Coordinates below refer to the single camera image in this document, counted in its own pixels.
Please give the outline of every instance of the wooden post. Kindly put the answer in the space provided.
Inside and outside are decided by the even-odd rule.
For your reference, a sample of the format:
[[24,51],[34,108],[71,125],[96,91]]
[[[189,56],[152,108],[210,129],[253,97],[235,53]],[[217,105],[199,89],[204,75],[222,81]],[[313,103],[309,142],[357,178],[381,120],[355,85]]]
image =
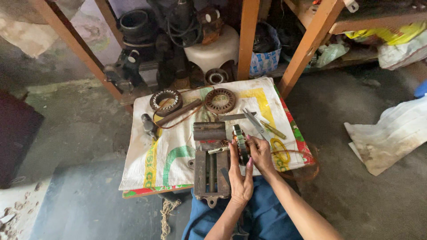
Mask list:
[[282,98],[291,92],[344,6],[343,0],[322,1],[278,85]]
[[248,80],[260,0],[243,0],[237,80]]
[[[69,48],[80,58],[80,60],[86,64],[95,77],[102,82],[104,87],[110,91],[113,97],[120,102],[122,94],[111,82],[106,81],[105,75],[102,72],[104,66],[74,29],[71,22],[62,13],[56,3],[45,0],[29,0],[29,2],[69,46]],[[133,108],[130,105],[125,106],[125,108],[130,113],[133,112]]]
[[105,21],[113,32],[114,37],[122,48],[126,48],[123,43],[123,34],[117,29],[117,19],[113,10],[110,8],[108,0],[95,0],[101,14],[104,16]]

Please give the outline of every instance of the yellow screwdriver handle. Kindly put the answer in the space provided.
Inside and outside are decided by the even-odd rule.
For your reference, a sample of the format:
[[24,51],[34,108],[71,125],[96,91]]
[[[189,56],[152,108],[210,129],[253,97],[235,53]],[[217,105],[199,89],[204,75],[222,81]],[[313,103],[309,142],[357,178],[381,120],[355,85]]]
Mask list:
[[266,128],[270,129],[270,131],[274,134],[276,134],[277,136],[279,136],[281,139],[285,140],[286,139],[286,135],[281,133],[279,130],[273,128],[272,126],[268,125],[267,123],[261,121],[261,124],[263,124]]

